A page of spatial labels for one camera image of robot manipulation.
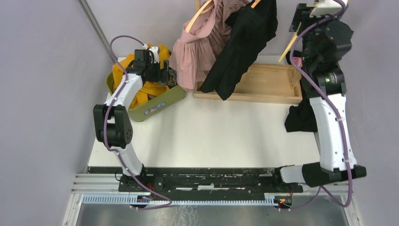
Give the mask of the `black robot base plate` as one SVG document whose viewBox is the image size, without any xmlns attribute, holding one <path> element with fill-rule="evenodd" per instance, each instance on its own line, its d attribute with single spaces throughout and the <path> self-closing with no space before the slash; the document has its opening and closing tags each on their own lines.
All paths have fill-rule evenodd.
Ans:
<svg viewBox="0 0 399 226">
<path fill-rule="evenodd" d="M 318 188 L 284 183 L 274 168 L 160 168 L 146 167 L 133 179 L 121 167 L 89 167 L 90 174 L 106 174 L 119 192 L 149 192 L 154 201 L 261 201 L 322 195 Z"/>
</svg>

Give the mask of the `black skirt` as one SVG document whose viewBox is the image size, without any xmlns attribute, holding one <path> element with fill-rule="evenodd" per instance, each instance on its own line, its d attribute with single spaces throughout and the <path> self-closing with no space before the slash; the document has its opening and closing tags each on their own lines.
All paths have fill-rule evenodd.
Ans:
<svg viewBox="0 0 399 226">
<path fill-rule="evenodd" d="M 222 100 L 227 100 L 267 42 L 276 37 L 277 2 L 262 0 L 255 8 L 250 7 L 252 3 L 227 18 L 230 38 L 200 86 L 201 92 L 215 91 Z"/>
</svg>

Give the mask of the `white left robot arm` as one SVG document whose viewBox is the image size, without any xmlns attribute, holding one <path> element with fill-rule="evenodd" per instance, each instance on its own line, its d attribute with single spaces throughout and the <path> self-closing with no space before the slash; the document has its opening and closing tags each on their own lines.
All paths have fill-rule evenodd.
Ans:
<svg viewBox="0 0 399 226">
<path fill-rule="evenodd" d="M 168 60 L 160 59 L 159 47 L 136 49 L 134 55 L 134 60 L 122 67 L 119 86 L 104 104 L 94 106 L 93 116 L 97 140 L 116 155 L 123 174 L 132 177 L 130 185 L 140 192 L 147 188 L 148 178 L 142 175 L 144 166 L 131 144 L 133 128 L 128 110 L 144 84 L 169 82 L 169 66 Z"/>
</svg>

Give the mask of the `cream hanger of yellow skirt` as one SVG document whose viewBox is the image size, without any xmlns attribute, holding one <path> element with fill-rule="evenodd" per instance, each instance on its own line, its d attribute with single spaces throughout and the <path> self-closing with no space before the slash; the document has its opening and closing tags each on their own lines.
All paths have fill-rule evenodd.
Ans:
<svg viewBox="0 0 399 226">
<path fill-rule="evenodd" d="M 292 36 L 290 42 L 288 43 L 286 49 L 283 51 L 283 53 L 281 54 L 280 58 L 278 59 L 278 62 L 281 62 L 283 60 L 283 58 L 286 56 L 286 54 L 288 53 L 288 51 L 291 49 L 291 47 L 293 46 L 295 40 L 297 39 L 298 36 L 298 32 L 300 30 L 302 23 L 300 22 L 298 25 L 297 30 L 295 31 L 294 35 Z"/>
</svg>

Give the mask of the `yellow skirt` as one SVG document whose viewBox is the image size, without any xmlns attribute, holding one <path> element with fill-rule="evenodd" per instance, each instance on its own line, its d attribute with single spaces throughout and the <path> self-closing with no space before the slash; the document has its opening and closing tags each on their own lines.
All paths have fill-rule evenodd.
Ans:
<svg viewBox="0 0 399 226">
<path fill-rule="evenodd" d="M 106 104 L 110 104 L 115 99 L 115 93 L 119 91 L 119 85 L 125 84 L 124 70 L 127 68 L 128 64 L 134 60 L 134 57 L 135 55 L 133 53 L 129 54 L 127 55 L 126 59 L 118 61 L 113 65 L 112 78 L 114 79 L 114 84 L 111 87 L 113 94 L 109 100 L 106 101 Z M 141 77 L 131 74 L 129 75 L 128 83 L 116 98 L 115 103 L 119 103 L 121 101 L 121 97 L 126 96 L 128 89 L 130 92 L 135 92 L 134 98 L 129 106 L 129 110 L 132 110 L 147 103 L 149 101 L 149 95 L 158 97 L 169 91 L 169 86 L 161 85 L 160 82 L 144 82 L 141 80 Z"/>
</svg>

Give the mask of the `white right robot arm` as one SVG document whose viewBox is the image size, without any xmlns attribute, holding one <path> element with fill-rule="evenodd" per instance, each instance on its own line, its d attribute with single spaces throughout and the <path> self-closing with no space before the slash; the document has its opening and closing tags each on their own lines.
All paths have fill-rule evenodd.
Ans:
<svg viewBox="0 0 399 226">
<path fill-rule="evenodd" d="M 286 191 L 291 183 L 310 187 L 363 178 L 349 139 L 346 117 L 346 83 L 339 61 L 351 48 L 353 30 L 340 20 L 348 7 L 345 0 L 300 3 L 290 26 L 294 33 L 282 53 L 301 74 L 303 99 L 291 108 L 286 129 L 317 129 L 318 162 L 283 166 L 276 170 L 272 187 Z"/>
</svg>

